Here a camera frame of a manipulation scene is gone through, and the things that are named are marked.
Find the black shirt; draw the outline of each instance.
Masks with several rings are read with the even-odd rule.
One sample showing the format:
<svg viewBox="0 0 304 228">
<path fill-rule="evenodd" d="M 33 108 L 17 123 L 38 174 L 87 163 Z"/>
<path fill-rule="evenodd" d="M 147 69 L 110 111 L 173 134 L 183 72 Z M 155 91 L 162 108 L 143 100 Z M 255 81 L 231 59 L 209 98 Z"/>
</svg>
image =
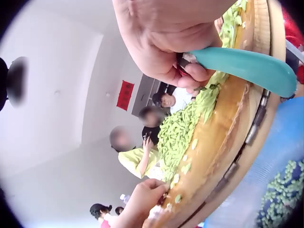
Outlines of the black shirt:
<svg viewBox="0 0 304 228">
<path fill-rule="evenodd" d="M 158 133 L 160 130 L 161 130 L 161 128 L 159 126 L 158 127 L 144 127 L 141 135 L 144 139 L 146 133 L 147 133 L 147 135 L 149 135 L 149 133 L 151 132 L 150 139 L 152 140 L 154 145 L 157 145 Z"/>
</svg>

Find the white shirt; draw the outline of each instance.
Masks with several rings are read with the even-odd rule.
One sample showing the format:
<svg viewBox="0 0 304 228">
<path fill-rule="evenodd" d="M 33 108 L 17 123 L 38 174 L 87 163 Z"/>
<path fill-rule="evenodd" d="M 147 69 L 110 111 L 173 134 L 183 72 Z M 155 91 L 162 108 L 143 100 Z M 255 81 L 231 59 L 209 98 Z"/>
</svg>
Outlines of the white shirt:
<svg viewBox="0 0 304 228">
<path fill-rule="evenodd" d="M 173 114 L 186 107 L 191 102 L 192 94 L 187 93 L 185 88 L 176 88 L 172 94 L 175 97 L 175 105 L 170 108 L 170 113 Z"/>
</svg>

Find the woman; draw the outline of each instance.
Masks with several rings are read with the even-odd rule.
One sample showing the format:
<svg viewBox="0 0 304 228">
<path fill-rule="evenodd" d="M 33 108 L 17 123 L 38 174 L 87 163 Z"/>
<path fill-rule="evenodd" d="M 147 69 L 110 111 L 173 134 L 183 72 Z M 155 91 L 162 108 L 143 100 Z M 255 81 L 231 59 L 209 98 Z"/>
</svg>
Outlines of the woman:
<svg viewBox="0 0 304 228">
<path fill-rule="evenodd" d="M 154 144 L 150 137 L 144 139 L 142 148 L 136 148 L 133 147 L 127 131 L 116 127 L 110 133 L 110 143 L 118 152 L 120 163 L 133 175 L 140 179 L 144 176 L 161 179 L 159 153 L 152 149 Z"/>
<path fill-rule="evenodd" d="M 102 204 L 96 203 L 91 206 L 90 213 L 100 222 L 101 228 L 110 228 L 107 217 L 109 217 L 111 210 L 112 205 L 106 207 Z"/>
</svg>

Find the pink shirt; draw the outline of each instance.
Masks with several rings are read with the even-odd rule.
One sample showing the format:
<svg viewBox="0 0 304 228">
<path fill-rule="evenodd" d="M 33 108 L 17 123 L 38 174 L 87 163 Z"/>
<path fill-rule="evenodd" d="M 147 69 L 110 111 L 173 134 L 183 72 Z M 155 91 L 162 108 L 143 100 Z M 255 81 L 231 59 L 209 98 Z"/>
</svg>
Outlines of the pink shirt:
<svg viewBox="0 0 304 228">
<path fill-rule="evenodd" d="M 108 221 L 104 220 L 100 226 L 100 228 L 111 228 Z"/>
</svg>

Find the person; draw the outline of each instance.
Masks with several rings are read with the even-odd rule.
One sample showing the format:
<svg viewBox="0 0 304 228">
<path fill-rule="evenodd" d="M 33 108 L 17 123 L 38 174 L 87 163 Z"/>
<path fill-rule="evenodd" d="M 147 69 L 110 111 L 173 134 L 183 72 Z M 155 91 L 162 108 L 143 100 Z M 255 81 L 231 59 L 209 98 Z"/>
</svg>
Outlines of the person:
<svg viewBox="0 0 304 228">
<path fill-rule="evenodd" d="M 116 207 L 116 208 L 115 208 L 116 214 L 117 214 L 117 215 L 120 215 L 120 214 L 122 213 L 123 209 L 124 209 L 123 207 Z"/>
<path fill-rule="evenodd" d="M 158 107 L 170 107 L 170 113 L 173 114 L 184 109 L 191 101 L 194 101 L 198 93 L 199 91 L 194 91 L 190 94 L 186 89 L 177 87 L 172 95 L 164 92 L 153 94 L 152 101 Z"/>
<path fill-rule="evenodd" d="M 121 128 L 114 128 L 110 133 L 110 143 L 113 148 L 120 148 L 118 152 L 119 162 L 138 178 L 147 176 L 149 178 L 160 179 L 162 171 L 159 165 L 159 152 L 152 149 L 154 146 L 150 137 L 143 141 L 143 147 L 130 148 L 128 144 L 129 136 L 126 131 Z"/>
<path fill-rule="evenodd" d="M 145 139 L 146 136 L 150 136 L 154 147 L 157 150 L 158 133 L 161 130 L 160 125 L 164 121 L 164 112 L 158 107 L 147 106 L 139 112 L 139 119 L 143 121 L 144 128 L 142 130 L 142 137 Z"/>
<path fill-rule="evenodd" d="M 112 210 L 112 205 L 106 207 L 102 204 L 96 203 L 93 204 L 90 208 L 90 213 L 95 217 L 101 224 L 101 228 L 110 228 L 108 215 Z"/>
</svg>

